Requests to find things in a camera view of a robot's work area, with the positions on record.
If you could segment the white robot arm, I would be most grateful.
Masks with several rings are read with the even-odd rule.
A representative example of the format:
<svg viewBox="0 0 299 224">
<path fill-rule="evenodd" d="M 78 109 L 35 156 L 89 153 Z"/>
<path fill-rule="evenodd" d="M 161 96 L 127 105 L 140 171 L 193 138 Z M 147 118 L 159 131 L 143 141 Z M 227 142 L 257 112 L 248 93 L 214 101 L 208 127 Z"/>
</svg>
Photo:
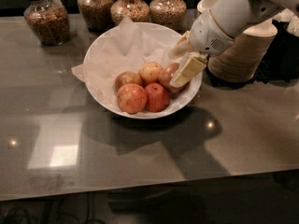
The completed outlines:
<svg viewBox="0 0 299 224">
<path fill-rule="evenodd" d="M 245 30 L 285 8 L 298 13 L 299 0 L 218 0 L 169 51 L 170 58 L 180 59 L 170 85 L 184 86 L 204 70 L 210 57 L 223 53 Z"/>
</svg>

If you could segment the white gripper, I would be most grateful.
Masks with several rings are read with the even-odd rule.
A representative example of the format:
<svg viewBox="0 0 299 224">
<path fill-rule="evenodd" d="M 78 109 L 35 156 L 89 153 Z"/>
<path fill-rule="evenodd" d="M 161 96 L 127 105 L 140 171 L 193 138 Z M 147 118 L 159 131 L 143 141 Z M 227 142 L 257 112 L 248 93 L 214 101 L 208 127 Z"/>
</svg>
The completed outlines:
<svg viewBox="0 0 299 224">
<path fill-rule="evenodd" d="M 191 30 L 185 32 L 168 52 L 171 59 L 183 57 L 170 80 L 170 85 L 175 88 L 185 86 L 206 68 L 206 54 L 218 56 L 233 44 L 234 40 L 223 32 L 211 11 L 205 10 L 194 21 Z"/>
</svg>

